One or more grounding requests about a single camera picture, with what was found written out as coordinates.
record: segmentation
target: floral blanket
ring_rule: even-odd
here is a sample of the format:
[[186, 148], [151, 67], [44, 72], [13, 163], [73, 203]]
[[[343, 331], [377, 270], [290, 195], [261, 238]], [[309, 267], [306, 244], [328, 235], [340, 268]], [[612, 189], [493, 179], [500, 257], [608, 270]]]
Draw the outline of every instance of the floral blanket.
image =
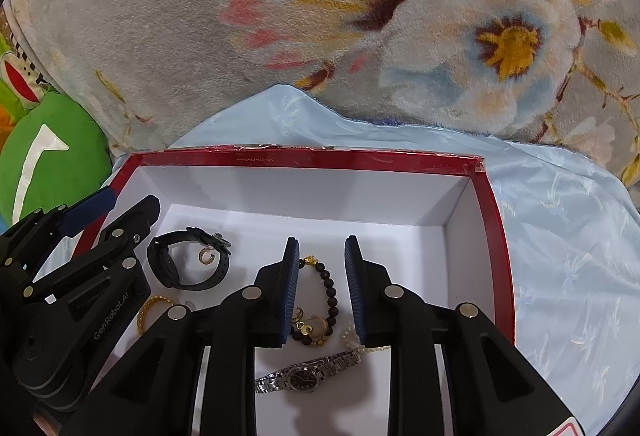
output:
[[116, 151], [164, 148], [287, 82], [372, 123], [580, 151], [640, 204], [639, 0], [6, 0], [4, 8], [38, 69], [94, 116]]

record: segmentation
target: gold pendant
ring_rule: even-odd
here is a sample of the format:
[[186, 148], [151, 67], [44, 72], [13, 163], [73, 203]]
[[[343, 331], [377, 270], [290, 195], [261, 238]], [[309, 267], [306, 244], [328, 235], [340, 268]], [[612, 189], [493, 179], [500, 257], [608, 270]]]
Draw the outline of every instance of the gold pendant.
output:
[[314, 330], [313, 327], [309, 326], [308, 324], [305, 324], [304, 322], [296, 322], [296, 327], [298, 331], [302, 333], [304, 336], [310, 335], [311, 332]]
[[293, 315], [291, 323], [297, 324], [300, 321], [300, 319], [304, 316], [305, 316], [305, 312], [302, 310], [302, 308], [296, 308], [296, 314]]
[[311, 328], [311, 340], [314, 342], [318, 342], [324, 337], [329, 324], [327, 324], [326, 320], [322, 317], [318, 317], [317, 315], [311, 315], [310, 319], [304, 321], [304, 323]]

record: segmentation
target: black watch dial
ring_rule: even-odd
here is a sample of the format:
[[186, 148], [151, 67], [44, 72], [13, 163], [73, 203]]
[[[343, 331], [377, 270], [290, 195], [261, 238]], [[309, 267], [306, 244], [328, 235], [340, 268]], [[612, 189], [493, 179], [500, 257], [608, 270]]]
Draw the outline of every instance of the black watch dial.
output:
[[315, 371], [307, 366], [291, 369], [287, 375], [291, 389], [300, 392], [311, 392], [320, 385], [320, 379]]

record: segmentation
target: beaded bracelet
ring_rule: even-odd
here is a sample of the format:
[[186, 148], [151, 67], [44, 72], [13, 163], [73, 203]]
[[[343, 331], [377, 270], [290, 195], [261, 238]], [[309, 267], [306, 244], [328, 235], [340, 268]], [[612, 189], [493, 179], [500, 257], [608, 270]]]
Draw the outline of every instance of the beaded bracelet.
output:
[[312, 315], [310, 319], [301, 321], [304, 312], [301, 308], [298, 308], [298, 314], [292, 320], [293, 325], [290, 333], [294, 340], [299, 340], [305, 346], [323, 346], [327, 337], [334, 332], [335, 318], [339, 313], [337, 308], [338, 299], [335, 298], [337, 292], [335, 291], [331, 274], [324, 268], [324, 264], [318, 262], [318, 259], [312, 255], [305, 257], [305, 259], [300, 259], [300, 269], [305, 266], [313, 266], [316, 272], [320, 274], [320, 278], [326, 288], [326, 295], [329, 297], [326, 301], [329, 306], [328, 316], [323, 319]]

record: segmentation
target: red sticker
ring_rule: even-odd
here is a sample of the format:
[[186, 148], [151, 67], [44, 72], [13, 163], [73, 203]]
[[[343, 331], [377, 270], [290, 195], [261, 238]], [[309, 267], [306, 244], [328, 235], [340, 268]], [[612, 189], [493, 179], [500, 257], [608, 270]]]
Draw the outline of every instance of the red sticker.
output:
[[578, 421], [571, 417], [548, 436], [584, 436]]
[[9, 77], [9, 82], [11, 82], [11, 85], [13, 85], [14, 89], [20, 94], [20, 96], [34, 103], [39, 102], [38, 97], [31, 90], [31, 87], [29, 87], [29, 85], [24, 81], [20, 72], [6, 60], [4, 61], [4, 69], [6, 69], [6, 75]]

